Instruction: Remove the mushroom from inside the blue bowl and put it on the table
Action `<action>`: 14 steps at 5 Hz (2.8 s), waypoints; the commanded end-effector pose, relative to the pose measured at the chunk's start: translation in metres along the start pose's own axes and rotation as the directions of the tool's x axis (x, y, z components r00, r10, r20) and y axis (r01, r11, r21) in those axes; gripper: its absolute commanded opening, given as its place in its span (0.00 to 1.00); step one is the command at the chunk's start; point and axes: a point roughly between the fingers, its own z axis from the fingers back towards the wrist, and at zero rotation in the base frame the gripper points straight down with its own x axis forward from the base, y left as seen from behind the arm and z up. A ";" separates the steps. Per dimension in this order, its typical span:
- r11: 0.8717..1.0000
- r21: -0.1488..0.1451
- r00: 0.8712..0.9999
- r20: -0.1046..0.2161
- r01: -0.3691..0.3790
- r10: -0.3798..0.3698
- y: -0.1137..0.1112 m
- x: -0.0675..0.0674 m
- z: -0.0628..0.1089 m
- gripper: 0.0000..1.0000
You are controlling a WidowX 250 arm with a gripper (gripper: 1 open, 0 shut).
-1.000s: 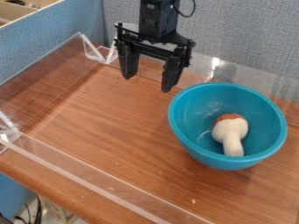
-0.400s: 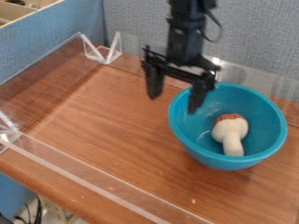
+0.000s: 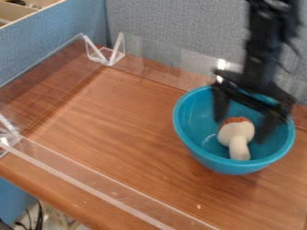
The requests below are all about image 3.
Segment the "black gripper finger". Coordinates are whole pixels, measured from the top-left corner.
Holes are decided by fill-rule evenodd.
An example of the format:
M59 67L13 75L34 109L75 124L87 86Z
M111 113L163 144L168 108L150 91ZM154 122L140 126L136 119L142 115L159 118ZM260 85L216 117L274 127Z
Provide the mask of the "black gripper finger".
M274 111L260 111L255 124L255 141L263 143L287 119Z
M214 87L211 91L214 100L214 118L216 122L222 122L228 112L231 99L218 87Z

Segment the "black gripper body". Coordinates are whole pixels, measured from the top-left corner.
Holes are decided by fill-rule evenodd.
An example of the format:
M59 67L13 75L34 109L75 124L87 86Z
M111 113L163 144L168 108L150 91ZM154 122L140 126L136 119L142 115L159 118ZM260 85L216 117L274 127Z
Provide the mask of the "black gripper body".
M278 86L272 77L264 79L222 69L215 69L214 75L216 78L211 89L218 87L231 101L259 112L274 111L283 117L290 115L296 99Z

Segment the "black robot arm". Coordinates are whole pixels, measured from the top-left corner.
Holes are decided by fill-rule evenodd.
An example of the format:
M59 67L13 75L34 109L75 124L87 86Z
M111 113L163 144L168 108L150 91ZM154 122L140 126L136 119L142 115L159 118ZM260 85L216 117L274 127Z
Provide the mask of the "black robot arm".
M276 83L282 49L299 35L302 0L246 0L248 39L242 72L216 69L211 85L214 118L222 121L232 101L263 114L255 139L263 142L288 121L296 98Z

